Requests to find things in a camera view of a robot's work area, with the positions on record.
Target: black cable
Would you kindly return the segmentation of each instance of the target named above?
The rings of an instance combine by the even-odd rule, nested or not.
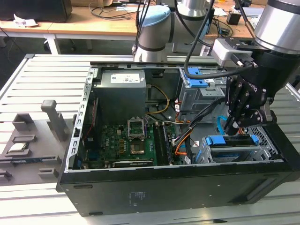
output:
[[[191,58],[191,56],[192,56],[192,54],[193,54],[193,51],[194,51],[194,49],[195,49],[195,47],[196,47],[196,45],[197,45],[197,40],[198,40],[199,37],[201,36],[202,31],[203,31],[203,29],[204,29],[204,27],[205,27],[205,25],[206,25],[206,22],[208,21],[208,17],[209,17],[209,15],[210,15],[210,11],[211,11],[211,9],[212,9],[212,6],[213,6],[214,2],[215,2],[215,0],[210,0],[210,6],[209,6],[209,8],[208,8],[208,11],[207,11],[207,13],[206,13],[206,15],[205,15],[205,17],[204,17],[204,20],[203,20],[203,22],[202,22],[202,24],[201,24],[201,27],[200,27],[200,29],[199,29],[197,35],[196,35],[195,41],[193,42],[192,47],[191,47],[190,51],[188,52],[187,57],[186,57],[186,60],[185,60],[185,62],[184,62],[184,72],[185,72],[186,76],[187,76],[188,78],[191,78],[191,79],[203,79],[202,76],[192,75],[192,74],[190,74],[190,73],[188,72],[188,62],[189,62],[189,60],[190,60],[190,58]]]
[[[178,17],[178,19],[180,20],[180,22],[182,23],[182,25],[184,26],[184,28],[189,32],[189,34],[195,38],[196,40],[196,35],[190,30],[190,28],[187,26],[187,24],[184,22],[184,20],[181,17],[181,14],[179,13],[178,7],[177,7],[177,0],[174,0],[174,4],[175,4],[175,13]],[[212,48],[213,45],[210,45],[208,43],[205,43],[204,41],[202,41],[201,39],[198,38],[198,42],[200,42],[202,45],[208,46],[210,48]]]
[[[20,51],[26,55],[26,53],[22,50],[22,48],[17,45],[17,43],[0,27],[0,30],[20,49]]]
[[[127,20],[127,19],[130,19],[129,17],[125,17],[126,15],[129,15],[132,19],[134,19],[131,14],[135,13],[135,12],[128,12],[126,9],[124,9],[127,13],[124,13],[124,14],[121,14],[121,15],[114,15],[114,16],[101,16],[102,13],[109,13],[109,12],[112,12],[112,11],[115,11],[117,9],[113,9],[113,10],[110,10],[108,12],[105,12],[103,11],[102,8],[100,7],[95,7],[93,9],[90,8],[90,4],[89,4],[89,10],[90,10],[90,13],[93,15],[93,16],[96,16],[96,17],[99,17],[101,19],[105,19],[105,20]],[[96,9],[100,9],[101,12],[99,14],[96,14],[94,13],[94,11]]]
[[[243,7],[241,6],[240,0],[237,0],[237,1],[235,1],[235,2],[238,4],[238,7],[240,8],[240,13],[242,14],[242,17],[243,17],[244,21],[245,21],[245,22],[249,22],[249,20],[248,20],[248,18],[247,18],[247,16],[246,16],[246,13],[245,13]]]
[[[138,31],[137,31],[136,37],[135,37],[135,52],[136,52],[137,47],[138,47],[138,46],[137,46],[137,45],[138,45],[138,40],[139,40],[140,35],[141,35],[142,26],[143,26],[144,20],[145,20],[145,18],[146,18],[146,14],[147,14],[147,12],[148,12],[148,9],[149,9],[149,6],[150,6],[150,2],[151,2],[151,0],[148,0],[148,4],[147,4],[146,11],[145,11],[145,14],[144,14],[144,15],[143,15],[143,11],[142,11],[142,16],[143,16],[143,18],[142,18],[142,20],[141,20],[141,23],[139,24]]]
[[[208,9],[208,12],[211,11],[212,9],[212,6],[214,4],[215,0],[211,0],[210,1],[210,7]],[[203,29],[204,29],[204,26],[208,20],[208,17],[209,17],[209,13],[207,13],[205,15],[205,18],[204,18],[204,21],[197,33],[197,36],[196,36],[196,39],[190,49],[190,51],[188,52],[187,54],[187,57],[186,57],[186,60],[184,62],[184,73],[185,75],[187,76],[187,78],[190,78],[190,79],[196,79],[196,80],[202,80],[202,79],[212,79],[212,78],[220,78],[220,77],[226,77],[226,76],[232,76],[232,75],[239,75],[240,73],[243,73],[243,72],[246,72],[246,71],[249,71],[253,68],[253,64],[248,62],[248,63],[244,63],[244,67],[241,67],[241,68],[238,68],[236,70],[232,70],[232,71],[226,71],[226,72],[221,72],[221,73],[214,73],[214,74],[206,74],[206,75],[202,75],[202,76],[198,76],[198,75],[193,75],[193,74],[190,74],[189,71],[188,71],[188,63],[189,63],[189,60],[192,56],[192,53],[196,47],[196,40],[199,39]]]
[[[156,110],[157,110],[157,111],[160,111],[159,105],[156,105]],[[164,115],[163,112],[161,112],[159,115],[161,115],[165,120],[169,120],[169,119]]]
[[[142,0],[139,1],[139,4],[137,6],[137,11],[136,11],[136,16],[135,16],[135,26],[136,26],[136,29],[138,28],[139,26],[139,17],[140,17],[140,7],[141,7],[141,3],[142,3]]]
[[[214,108],[216,108],[216,106],[222,102],[225,101],[225,98],[219,98],[215,101],[213,101],[212,103],[210,103],[207,107],[205,107],[204,109],[202,109],[189,123],[188,127],[192,127],[193,125],[195,125],[197,122],[199,122],[200,120],[202,120],[205,116],[207,116],[208,114],[210,114]]]
[[[176,140],[176,142],[180,143],[180,141],[188,135],[194,127],[197,125],[198,122],[200,122],[205,116],[212,113],[212,111],[216,108],[216,106],[222,102],[225,101],[225,98],[219,98],[215,101],[213,101],[211,104],[209,104],[207,107],[202,109],[188,124],[187,130]]]
[[[230,29],[230,31],[231,31],[231,34],[230,34],[230,32],[229,32],[228,35],[223,35],[222,33],[220,33],[221,37],[227,38],[227,37],[231,37],[231,36],[233,35],[233,29],[232,29],[228,24],[226,24],[226,23],[224,23],[224,22],[222,22],[222,21],[220,21],[220,20],[218,20],[218,19],[215,19],[215,18],[213,18],[213,20],[215,20],[216,22],[218,22],[218,24],[215,24],[215,23],[214,23],[214,24],[217,26],[217,29],[221,29],[220,23],[222,23],[222,24],[224,24],[226,27],[228,27],[228,28]]]

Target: yellow wire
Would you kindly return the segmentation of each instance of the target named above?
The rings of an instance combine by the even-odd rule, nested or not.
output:
[[[167,105],[165,106],[165,108],[163,110],[160,110],[160,111],[155,111],[155,112],[146,112],[146,114],[160,114],[160,113],[164,113],[168,107],[169,107],[169,101],[170,99],[168,98],[168,96],[157,86],[155,85],[152,85],[153,87],[157,88],[164,96],[165,98],[167,99]]]

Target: cable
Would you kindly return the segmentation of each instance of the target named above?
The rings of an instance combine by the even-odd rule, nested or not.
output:
[[[89,131],[86,133],[84,140],[88,137],[90,131],[92,130],[93,123],[94,123],[94,113],[95,113],[95,106],[96,106],[96,101],[94,100],[94,105],[93,105],[93,112],[92,112],[92,124],[90,125]]]
[[[211,0],[210,1],[210,6],[209,6],[209,9],[208,9],[208,12],[211,11],[212,9],[212,6],[214,4],[215,0]],[[253,68],[253,65],[252,63],[247,63],[247,65],[245,67],[242,67],[242,68],[238,68],[236,70],[232,70],[232,71],[226,71],[226,72],[221,72],[221,73],[215,73],[215,74],[206,74],[206,75],[201,75],[201,76],[198,76],[198,75],[193,75],[193,74],[190,74],[189,71],[188,71],[188,63],[189,63],[189,60],[192,56],[192,53],[197,45],[197,42],[196,40],[199,39],[203,29],[204,29],[204,26],[208,20],[208,17],[209,17],[209,13],[207,13],[205,15],[205,18],[204,18],[204,21],[197,33],[197,36],[196,36],[196,39],[195,39],[195,42],[193,43],[190,51],[188,52],[187,54],[187,57],[186,57],[186,60],[184,62],[184,73],[186,75],[187,78],[190,78],[190,79],[196,79],[196,80],[202,80],[202,79],[212,79],[212,78],[220,78],[220,77],[226,77],[226,76],[232,76],[232,75],[238,75],[240,73],[243,73],[243,72],[246,72],[246,71],[249,71]]]
[[[208,114],[210,114],[215,107],[224,102],[225,98],[219,98],[215,101],[213,101],[211,104],[209,104],[207,107],[205,107],[204,109],[202,109],[192,120],[191,122],[188,124],[187,130],[185,131],[184,134],[182,134],[181,136],[177,137],[174,142],[180,142],[182,140],[182,138],[184,138],[190,131],[193,131],[194,127],[197,125],[198,122],[200,122],[205,116],[207,116]]]
[[[11,50],[11,48],[13,47],[13,45],[14,45],[14,43],[12,42],[11,43],[11,46],[10,46],[10,48],[9,48],[9,51],[8,51],[8,53],[7,53],[7,59],[10,61],[10,59],[9,59],[9,54],[10,54],[10,50]]]
[[[186,152],[178,152],[178,150],[179,150],[181,144],[184,142],[184,140],[186,140],[186,139],[191,135],[191,133],[192,133],[192,131],[189,132],[189,133],[188,133],[188,134],[180,141],[180,143],[177,145],[177,148],[176,148],[176,150],[175,150],[175,155],[187,155]]]
[[[176,122],[178,122],[178,123],[184,123],[184,121],[180,121],[180,120],[178,120],[178,116],[179,116],[179,112],[178,112],[178,113],[176,113],[176,116],[175,116],[175,121],[176,121]]]
[[[245,13],[243,7],[241,6],[242,4],[241,4],[240,0],[237,0],[235,2],[238,4],[238,7],[240,8],[240,13],[242,14],[242,17],[243,17],[244,21],[245,22],[249,22],[249,20],[248,20],[248,18],[246,16],[246,13]]]
[[[160,114],[160,113],[164,113],[169,108],[170,99],[168,98],[168,96],[159,87],[157,87],[155,85],[152,85],[151,87],[157,89],[160,93],[162,93],[165,96],[165,98],[167,100],[167,105],[165,106],[165,108],[163,110],[159,110],[159,111],[156,111],[156,112],[147,112],[146,114]]]
[[[90,10],[90,13],[91,13],[92,15],[96,16],[96,17],[99,17],[99,18],[105,19],[105,20],[127,20],[127,19],[130,19],[129,17],[125,17],[126,15],[129,15],[132,19],[134,19],[134,18],[131,16],[131,14],[136,13],[136,12],[128,12],[125,8],[122,8],[122,9],[124,9],[127,13],[124,13],[124,14],[121,14],[121,15],[114,15],[114,16],[101,16],[102,13],[110,13],[110,12],[115,11],[115,10],[117,10],[117,9],[115,8],[115,9],[112,9],[112,10],[110,10],[110,11],[104,11],[101,7],[95,7],[95,8],[93,8],[93,9],[91,9],[91,8],[90,8],[90,5],[91,5],[91,3],[89,4],[89,10]],[[100,12],[99,14],[94,13],[94,11],[95,11],[96,9],[100,9],[101,12]]]
[[[255,36],[254,28],[253,28],[252,24],[249,22],[249,20],[248,20],[248,18],[246,16],[246,13],[245,13],[243,7],[241,6],[242,5],[241,1],[237,0],[236,2],[238,3],[238,6],[240,8],[240,13],[242,14],[243,19],[245,21],[245,26],[247,27],[247,29],[248,29],[249,33],[251,34],[251,36],[253,38],[255,38],[256,36]]]
[[[185,72],[185,74],[186,74],[186,76],[187,76],[188,78],[192,78],[192,79],[203,79],[203,78],[199,78],[199,77],[202,77],[202,76],[192,75],[192,74],[190,74],[190,73],[188,72],[188,62],[189,62],[189,60],[190,60],[190,58],[191,58],[191,56],[192,56],[192,54],[193,54],[193,51],[194,51],[194,49],[195,49],[195,47],[196,47],[196,45],[197,45],[197,40],[198,40],[199,37],[201,36],[202,31],[203,31],[203,29],[204,29],[204,27],[205,27],[205,25],[206,25],[206,22],[208,21],[208,17],[209,17],[209,15],[210,15],[210,11],[211,11],[211,9],[212,9],[212,7],[213,7],[214,2],[215,2],[215,0],[210,0],[210,6],[209,6],[209,8],[208,8],[208,11],[207,11],[207,13],[206,13],[206,15],[205,15],[205,17],[204,17],[204,20],[203,20],[203,22],[202,22],[202,24],[201,24],[201,27],[200,27],[200,29],[199,29],[199,31],[198,31],[196,37],[195,37],[195,41],[193,42],[192,47],[191,47],[190,51],[188,52],[187,57],[186,57],[186,60],[185,60],[185,62],[184,62],[184,72]]]
[[[138,4],[138,6],[137,6],[136,15],[135,15],[135,26],[136,26],[136,29],[137,29],[138,26],[139,26],[139,17],[140,17],[140,7],[141,7],[141,3],[142,3],[142,0],[139,1],[139,4]]]
[[[22,48],[17,45],[17,43],[0,27],[0,30],[20,49],[20,51],[26,55],[26,53],[22,50]]]
[[[133,54],[135,54],[136,51],[137,51],[138,41],[139,41],[139,38],[140,38],[140,35],[141,35],[141,30],[142,30],[142,27],[143,27],[144,20],[146,18],[146,14],[147,14],[149,6],[150,6],[150,2],[151,2],[151,0],[148,0],[148,4],[147,4],[145,13],[144,13],[145,4],[143,6],[143,10],[142,10],[143,18],[141,19],[141,22],[139,22],[139,26],[138,26],[138,29],[137,29],[137,33],[136,33],[136,37],[135,37],[135,44],[134,44],[134,47],[133,47]]]
[[[178,19],[180,20],[180,22],[182,23],[182,25],[184,26],[184,28],[189,32],[189,34],[190,34],[193,38],[195,38],[195,41],[196,41],[196,40],[197,40],[197,39],[196,39],[196,35],[190,30],[190,28],[187,26],[187,24],[186,24],[186,23],[184,22],[184,20],[182,19],[181,14],[179,13],[177,4],[178,4],[178,3],[177,3],[177,0],[174,0],[175,13],[176,13]],[[198,42],[200,42],[202,45],[205,45],[205,46],[208,46],[208,47],[211,47],[211,48],[212,48],[212,46],[213,46],[213,45],[210,45],[210,44],[205,43],[204,41],[202,41],[202,40],[199,39],[199,38],[198,38]]]

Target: sticker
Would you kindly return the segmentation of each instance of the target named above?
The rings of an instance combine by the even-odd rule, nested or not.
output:
[[[199,147],[199,141],[195,141],[192,147]]]
[[[139,83],[139,74],[112,74],[111,83]]]
[[[184,161],[186,161],[187,164],[191,164],[191,160],[187,156],[184,157]]]
[[[207,82],[207,83],[214,83],[215,82],[214,79],[205,79],[204,81]]]
[[[27,163],[26,160],[17,160],[17,161],[13,161],[13,163]]]
[[[129,206],[138,206],[141,205],[144,202],[144,199],[146,198],[146,192],[131,192],[129,193]]]

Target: metal slats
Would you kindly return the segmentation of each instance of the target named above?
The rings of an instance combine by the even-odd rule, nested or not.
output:
[[[64,118],[71,118],[78,110],[84,86],[84,81],[76,83],[74,78],[86,76],[88,66],[84,65],[87,62],[109,60],[131,61],[132,57],[36,55],[28,60],[0,100],[0,152],[11,136],[11,121],[17,113],[31,111],[34,120],[48,119],[40,110],[43,99],[55,99],[57,110],[62,111]],[[39,79],[45,81],[47,78],[57,82],[38,83]],[[274,103],[271,108],[277,115],[279,126],[291,132],[287,137],[300,150],[300,131],[297,130],[300,127],[300,103],[288,89],[280,90]],[[0,206],[4,205],[0,207],[0,224],[199,225],[223,219],[229,225],[282,225],[299,224],[300,221],[299,181],[282,184],[256,204],[99,217],[81,217],[67,196],[57,193],[55,187],[55,183],[0,187]]]

